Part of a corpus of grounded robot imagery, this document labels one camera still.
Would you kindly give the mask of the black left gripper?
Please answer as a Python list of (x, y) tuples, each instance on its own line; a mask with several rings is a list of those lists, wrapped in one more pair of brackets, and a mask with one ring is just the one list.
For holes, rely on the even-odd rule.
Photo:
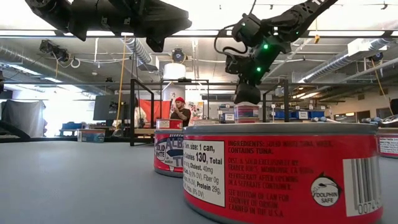
[(154, 52), (162, 52), (165, 39), (192, 26), (188, 11), (162, 0), (124, 0), (132, 32), (145, 38)]

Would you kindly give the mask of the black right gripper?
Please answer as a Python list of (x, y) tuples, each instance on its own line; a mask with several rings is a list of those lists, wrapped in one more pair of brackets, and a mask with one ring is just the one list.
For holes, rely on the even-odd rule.
[(261, 100), (261, 92), (251, 85), (258, 85), (264, 74), (269, 72), (269, 67), (274, 61), (272, 52), (252, 52), (248, 56), (238, 57), (238, 83), (235, 91), (234, 103), (248, 102), (258, 104)]

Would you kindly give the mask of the red label tuna can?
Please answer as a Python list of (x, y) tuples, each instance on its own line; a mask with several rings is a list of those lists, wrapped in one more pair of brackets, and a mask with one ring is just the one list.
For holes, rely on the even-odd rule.
[(377, 224), (377, 127), (252, 123), (183, 130), (183, 195), (225, 224)]
[(376, 137), (379, 155), (398, 159), (398, 128), (379, 128)]
[(180, 119), (158, 119), (156, 129), (182, 129), (183, 121)]

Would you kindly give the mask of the red label pull-tab can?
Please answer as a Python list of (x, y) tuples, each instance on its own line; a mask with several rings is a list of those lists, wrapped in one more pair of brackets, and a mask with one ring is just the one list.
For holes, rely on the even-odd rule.
[(169, 177), (183, 177), (183, 131), (157, 129), (154, 139), (154, 170)]

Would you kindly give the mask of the colourful poster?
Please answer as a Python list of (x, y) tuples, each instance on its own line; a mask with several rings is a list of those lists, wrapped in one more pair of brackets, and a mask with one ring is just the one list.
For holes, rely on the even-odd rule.
[(189, 125), (193, 126), (193, 122), (196, 120), (203, 119), (203, 108), (204, 108), (204, 102), (198, 101), (198, 102), (192, 102), (189, 101), (188, 104), (185, 106), (186, 109), (189, 109), (191, 112), (191, 117), (189, 121)]

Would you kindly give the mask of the person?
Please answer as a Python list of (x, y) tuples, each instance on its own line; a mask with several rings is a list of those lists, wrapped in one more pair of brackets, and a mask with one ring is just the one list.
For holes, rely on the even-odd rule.
[(174, 112), (170, 115), (170, 119), (182, 120), (182, 126), (187, 127), (190, 122), (191, 111), (185, 108), (185, 100), (182, 97), (175, 99)]
[(147, 122), (146, 112), (139, 106), (139, 100), (134, 99), (134, 127), (143, 128)]

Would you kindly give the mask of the row of blue bins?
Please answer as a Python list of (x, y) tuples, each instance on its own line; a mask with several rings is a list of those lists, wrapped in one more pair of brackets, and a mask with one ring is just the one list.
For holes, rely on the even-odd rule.
[[(310, 120), (312, 118), (324, 117), (324, 111), (289, 111), (289, 119), (300, 119), (300, 120)], [(276, 111), (274, 119), (284, 119), (284, 111)]]

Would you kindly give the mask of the orange-red cloth panel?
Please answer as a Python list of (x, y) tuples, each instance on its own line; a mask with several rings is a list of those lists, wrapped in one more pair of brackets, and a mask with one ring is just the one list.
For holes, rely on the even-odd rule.
[[(151, 108), (152, 108), (152, 102), (151, 100), (139, 100), (140, 107), (143, 109), (143, 111), (146, 114), (146, 122), (150, 123), (152, 119), (152, 113), (151, 113)], [(171, 115), (171, 101), (160, 101), (160, 100), (155, 100), (154, 101), (154, 122), (156, 122), (157, 119), (169, 119)]]

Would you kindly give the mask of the black monitor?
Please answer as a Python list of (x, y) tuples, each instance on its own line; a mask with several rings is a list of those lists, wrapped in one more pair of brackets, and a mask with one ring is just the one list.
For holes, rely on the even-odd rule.
[(130, 119), (130, 95), (121, 95), (121, 109), (118, 109), (119, 95), (96, 96), (93, 119), (95, 121)]

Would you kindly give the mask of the black ceiling device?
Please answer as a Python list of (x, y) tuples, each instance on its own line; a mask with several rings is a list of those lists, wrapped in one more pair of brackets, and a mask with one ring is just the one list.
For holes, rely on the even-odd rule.
[(54, 56), (59, 62), (67, 62), (70, 59), (67, 49), (60, 48), (50, 40), (41, 40), (39, 50), (42, 53)]

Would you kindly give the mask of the blue table mat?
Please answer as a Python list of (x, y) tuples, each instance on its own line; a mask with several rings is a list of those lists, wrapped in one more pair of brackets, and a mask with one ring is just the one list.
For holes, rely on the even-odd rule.
[(0, 224), (215, 224), (157, 174), (153, 148), (69, 141), (0, 144)]

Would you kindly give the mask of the silver flexible duct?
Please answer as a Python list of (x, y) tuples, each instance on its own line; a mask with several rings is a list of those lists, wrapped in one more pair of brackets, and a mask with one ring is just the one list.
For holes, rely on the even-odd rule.
[(149, 52), (144, 48), (143, 44), (137, 38), (121, 38), (121, 42), (125, 45), (127, 50), (138, 59), (140, 64), (150, 64), (152, 58)]

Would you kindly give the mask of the wooden shelf with black frame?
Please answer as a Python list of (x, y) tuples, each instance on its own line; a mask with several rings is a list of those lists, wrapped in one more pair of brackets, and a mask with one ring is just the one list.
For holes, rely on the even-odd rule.
[[(150, 144), (154, 140), (154, 133), (151, 131), (149, 133), (150, 138), (149, 139), (143, 139), (142, 141), (139, 140), (136, 135), (138, 133), (138, 129), (134, 128), (135, 125), (135, 120), (134, 120), (134, 115), (135, 115), (135, 90), (136, 90), (136, 85), (142, 87), (145, 91), (147, 91), (150, 96), (150, 102), (151, 102), (151, 120), (150, 120), (150, 127), (153, 128), (155, 126), (154, 124), (154, 92), (148, 88), (148, 86), (160, 86), (160, 90), (163, 90), (163, 83), (168, 83), (168, 85), (174, 84), (174, 85), (204, 85), (207, 87), (207, 95), (210, 95), (210, 86), (211, 85), (218, 85), (218, 86), (235, 86), (237, 83), (234, 82), (229, 82), (229, 83), (211, 83), (209, 79), (199, 79), (199, 80), (192, 80), (192, 79), (184, 79), (184, 78), (179, 78), (179, 79), (171, 79), (171, 80), (163, 80), (161, 79), (157, 83), (142, 83), (136, 78), (132, 78), (129, 86), (130, 86), (130, 117), (129, 119), (131, 120), (131, 133), (129, 137), (129, 143), (130, 146), (135, 146), (135, 143), (139, 142), (144, 142)], [(262, 106), (262, 122), (265, 123), (267, 121), (267, 112), (266, 112), (266, 103), (267, 102), (273, 102), (273, 100), (267, 100), (266, 96), (268, 95), (269, 92), (276, 90), (278, 87), (283, 87), (283, 88), (288, 88), (290, 85), (289, 81), (287, 79), (282, 79), (278, 83), (264, 83), (260, 84), (259, 86), (267, 86), (268, 90), (262, 94), (262, 100), (261, 100), (261, 106)]]

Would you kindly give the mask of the black overhead frame beam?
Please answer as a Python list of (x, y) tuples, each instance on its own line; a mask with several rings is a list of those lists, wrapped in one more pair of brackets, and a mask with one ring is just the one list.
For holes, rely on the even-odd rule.
[[(217, 30), (183, 30), (173, 34), (172, 37), (216, 37)], [(301, 38), (398, 38), (398, 30), (308, 30)], [(122, 32), (116, 35), (110, 31), (88, 31), (87, 37), (134, 37), (132, 32)], [(0, 38), (44, 38), (44, 37), (73, 37), (73, 34), (60, 32), (58, 30), (0, 30)]]

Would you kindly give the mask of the long grey ceiling duct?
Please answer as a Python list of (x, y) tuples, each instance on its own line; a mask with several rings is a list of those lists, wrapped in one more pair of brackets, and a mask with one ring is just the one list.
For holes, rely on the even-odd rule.
[(86, 80), (78, 78), (66, 68), (62, 68), (60, 65), (57, 67), (57, 61), (54, 58), (45, 62), (45, 58), (18, 46), (0, 43), (0, 62), (20, 63), (24, 68), (57, 80), (86, 83)]

